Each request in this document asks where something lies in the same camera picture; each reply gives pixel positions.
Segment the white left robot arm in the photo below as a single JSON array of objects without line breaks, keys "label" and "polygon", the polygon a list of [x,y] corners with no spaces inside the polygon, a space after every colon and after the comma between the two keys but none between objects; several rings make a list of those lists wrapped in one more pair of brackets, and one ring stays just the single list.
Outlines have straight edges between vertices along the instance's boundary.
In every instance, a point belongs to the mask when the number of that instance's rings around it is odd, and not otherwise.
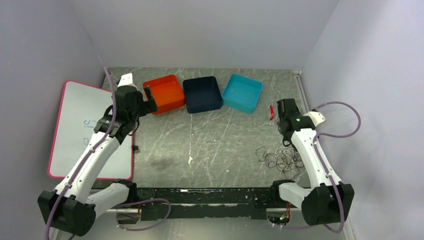
[{"label": "white left robot arm", "polygon": [[109,187],[91,195],[98,175],[123,141],[133,135],[140,118],[158,110],[151,89],[143,91],[132,83],[119,86],[111,95],[112,105],[94,127],[91,141],[83,154],[52,191],[44,190],[37,203],[46,224],[44,237],[50,238],[50,229],[84,236],[97,217],[107,210],[124,206],[134,207],[139,200],[136,183],[118,179]]}]

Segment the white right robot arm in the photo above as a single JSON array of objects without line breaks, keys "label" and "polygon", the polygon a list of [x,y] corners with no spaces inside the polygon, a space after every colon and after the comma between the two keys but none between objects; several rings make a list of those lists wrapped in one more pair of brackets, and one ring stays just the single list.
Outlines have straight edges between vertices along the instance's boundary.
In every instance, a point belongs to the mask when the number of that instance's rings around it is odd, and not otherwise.
[{"label": "white right robot arm", "polygon": [[277,102],[278,131],[283,141],[292,146],[300,158],[309,177],[310,188],[303,188],[293,180],[278,180],[271,185],[270,202],[275,207],[292,205],[301,210],[306,224],[311,226],[339,223],[339,233],[348,218],[354,197],[351,184],[344,184],[331,167],[319,142],[328,133],[318,133],[316,128],[326,118],[318,110],[301,114],[293,98]]}]

